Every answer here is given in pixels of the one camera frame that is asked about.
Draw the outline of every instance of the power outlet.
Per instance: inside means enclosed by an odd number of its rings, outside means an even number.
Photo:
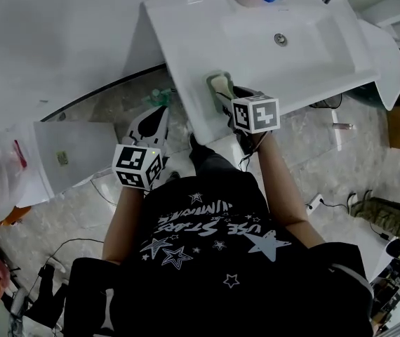
[[[317,207],[321,204],[320,200],[324,199],[321,194],[316,194],[316,196],[311,200],[310,203],[306,206],[306,212],[307,215],[309,216],[311,213],[315,211]]]

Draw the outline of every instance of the tiled floor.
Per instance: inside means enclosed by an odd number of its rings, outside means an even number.
[[[162,91],[173,87],[167,71],[159,70],[99,93],[66,110],[64,117],[67,121],[113,122],[121,137],[131,120],[150,107],[145,98],[153,89]],[[188,158],[187,117],[176,93],[172,95],[170,107],[167,146],[171,158],[161,175],[162,181],[173,170],[182,176],[194,175],[194,167]],[[356,130],[338,131],[340,137],[337,137],[331,127],[333,116],[330,110],[306,107],[282,116],[281,129],[275,133],[305,203],[320,192],[328,204],[344,204],[351,191],[362,195],[367,189],[374,189],[375,196],[400,202],[400,150],[387,146],[385,113],[346,97],[334,113],[334,119],[337,117],[339,122],[354,124]],[[236,166],[243,157],[234,136],[215,141],[211,147]],[[255,157],[251,159],[249,171],[254,173],[263,189]],[[120,186],[113,175],[97,178],[93,183],[108,200],[117,202]],[[0,245],[21,267],[16,273],[29,289],[46,256],[71,238],[103,239],[113,213],[114,206],[102,199],[91,183],[86,183],[35,206],[21,224],[2,227]],[[361,245],[364,235],[374,244],[382,243],[370,230],[362,232],[360,227],[365,222],[348,216],[342,208],[320,206],[311,215],[311,221],[329,242]],[[102,245],[96,242],[70,242],[56,257],[69,270],[75,258],[98,258],[101,250]],[[377,263],[369,258],[364,262]]]

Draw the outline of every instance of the black t-shirt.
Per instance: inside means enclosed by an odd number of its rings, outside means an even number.
[[[145,198],[121,266],[74,261],[66,336],[247,333],[372,336],[356,246],[306,249],[249,173],[182,178]]]

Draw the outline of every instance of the white sink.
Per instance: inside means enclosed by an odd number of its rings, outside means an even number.
[[[278,0],[257,8],[235,0],[149,0],[145,6],[202,144],[230,133],[205,85],[211,72],[228,71],[236,85],[279,98],[282,114],[378,77],[347,0]],[[277,45],[275,34],[287,45]]]

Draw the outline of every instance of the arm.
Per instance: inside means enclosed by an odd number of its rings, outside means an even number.
[[[144,192],[124,187],[119,202],[109,224],[102,259],[120,265],[130,255],[138,230]]]
[[[256,143],[260,136],[253,136]],[[273,219],[306,247],[323,244],[324,240],[309,223],[305,203],[271,133],[259,146],[258,156],[267,203]]]

